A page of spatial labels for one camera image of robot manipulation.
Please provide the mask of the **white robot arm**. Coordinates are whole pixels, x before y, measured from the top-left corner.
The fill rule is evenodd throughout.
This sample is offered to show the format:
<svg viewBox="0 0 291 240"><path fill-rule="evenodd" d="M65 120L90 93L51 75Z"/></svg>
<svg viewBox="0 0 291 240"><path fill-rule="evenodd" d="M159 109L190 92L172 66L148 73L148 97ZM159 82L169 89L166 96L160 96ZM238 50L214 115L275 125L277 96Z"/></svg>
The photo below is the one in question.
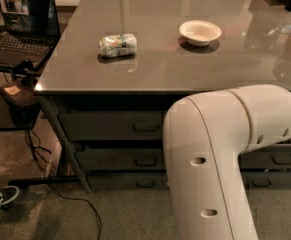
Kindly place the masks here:
<svg viewBox="0 0 291 240"><path fill-rule="evenodd" d="M238 157L291 138L291 92L252 85L184 97L163 150L180 240L258 240Z"/></svg>

